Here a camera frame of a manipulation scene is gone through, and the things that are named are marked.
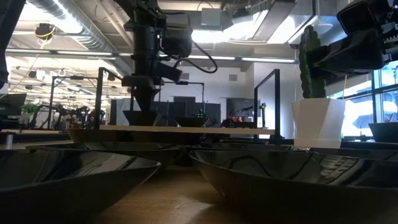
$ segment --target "cactus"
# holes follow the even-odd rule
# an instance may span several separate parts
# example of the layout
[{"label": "cactus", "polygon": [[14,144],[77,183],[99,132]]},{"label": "cactus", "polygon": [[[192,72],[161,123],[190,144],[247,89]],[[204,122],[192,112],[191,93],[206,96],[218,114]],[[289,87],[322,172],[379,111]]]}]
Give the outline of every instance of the cactus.
[{"label": "cactus", "polygon": [[303,89],[304,98],[325,98],[326,97],[326,82],[323,78],[312,78],[309,72],[306,54],[308,51],[321,47],[318,33],[312,26],[305,28],[304,34],[301,36],[299,45],[299,59],[300,59],[300,78],[302,81],[301,87]]}]

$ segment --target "potted plant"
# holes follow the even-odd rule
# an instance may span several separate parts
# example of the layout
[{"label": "potted plant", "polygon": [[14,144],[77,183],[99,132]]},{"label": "potted plant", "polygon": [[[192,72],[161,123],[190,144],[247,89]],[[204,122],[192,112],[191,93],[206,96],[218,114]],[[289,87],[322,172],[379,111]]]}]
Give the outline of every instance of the potted plant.
[{"label": "potted plant", "polygon": [[345,100],[326,98],[325,79],[311,77],[308,69],[307,52],[320,47],[317,32],[306,27],[299,46],[304,99],[292,102],[297,130],[294,146],[340,148]]},{"label": "potted plant", "polygon": [[29,126],[30,126],[30,116],[32,114],[36,113],[36,111],[39,110],[39,106],[38,105],[34,105],[32,103],[27,103],[27,104],[21,106],[21,110],[22,110],[22,113],[25,115],[25,116],[22,117],[22,119],[24,121],[27,120],[27,127],[29,128]]}]

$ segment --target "desk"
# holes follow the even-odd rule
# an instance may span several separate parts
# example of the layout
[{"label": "desk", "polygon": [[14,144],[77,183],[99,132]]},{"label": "desk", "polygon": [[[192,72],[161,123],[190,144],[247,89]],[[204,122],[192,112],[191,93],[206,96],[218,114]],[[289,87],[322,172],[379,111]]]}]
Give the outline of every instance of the desk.
[{"label": "desk", "polygon": [[96,223],[245,224],[194,167],[170,166],[105,210]]}]

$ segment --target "white flower pot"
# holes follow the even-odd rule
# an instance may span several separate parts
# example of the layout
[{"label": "white flower pot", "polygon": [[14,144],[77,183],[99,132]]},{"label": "white flower pot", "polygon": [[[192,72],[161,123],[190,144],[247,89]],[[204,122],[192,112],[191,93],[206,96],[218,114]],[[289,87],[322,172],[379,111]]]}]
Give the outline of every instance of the white flower pot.
[{"label": "white flower pot", "polygon": [[345,100],[315,98],[292,102],[296,147],[340,148]]}]

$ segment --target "metal frame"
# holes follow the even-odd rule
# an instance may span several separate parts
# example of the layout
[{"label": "metal frame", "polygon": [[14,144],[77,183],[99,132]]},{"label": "metal frame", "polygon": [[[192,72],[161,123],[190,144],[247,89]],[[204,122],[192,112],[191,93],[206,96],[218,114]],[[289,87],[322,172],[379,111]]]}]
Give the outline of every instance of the metal frame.
[{"label": "metal frame", "polygon": [[[97,111],[97,113],[95,113],[95,115],[94,115],[94,129],[100,128],[100,116],[101,115],[100,115],[100,113],[98,113],[98,111],[101,111],[101,100],[102,100],[101,98],[102,98],[102,86],[103,86],[104,72],[108,73],[108,77],[114,76],[115,78],[121,80],[121,78],[119,78],[115,73],[109,71],[107,68],[104,68],[104,67],[100,67],[98,69],[98,77],[81,77],[82,80],[84,80],[84,79],[97,80],[96,95],[95,95],[95,111]],[[50,108],[49,108],[49,117],[48,117],[49,123],[47,124],[47,129],[51,128],[52,103],[53,103],[53,97],[54,97],[54,89],[56,87],[55,80],[57,78],[61,78],[61,79],[72,78],[73,79],[73,77],[59,77],[59,76],[52,77],[51,94],[50,94]]]},{"label": "metal frame", "polygon": [[[176,84],[176,85],[178,85],[177,83],[175,83],[175,82],[164,82],[165,84],[166,83],[173,83],[173,84]],[[200,82],[188,82],[188,84],[187,85],[189,85],[189,84],[197,84],[197,85],[201,85],[201,101],[202,102],[205,102],[205,83],[200,83]]]},{"label": "metal frame", "polygon": [[275,144],[280,145],[280,70],[274,69],[268,76],[265,77],[255,88],[254,88],[254,123],[257,127],[258,124],[258,98],[259,88],[275,75]]}]

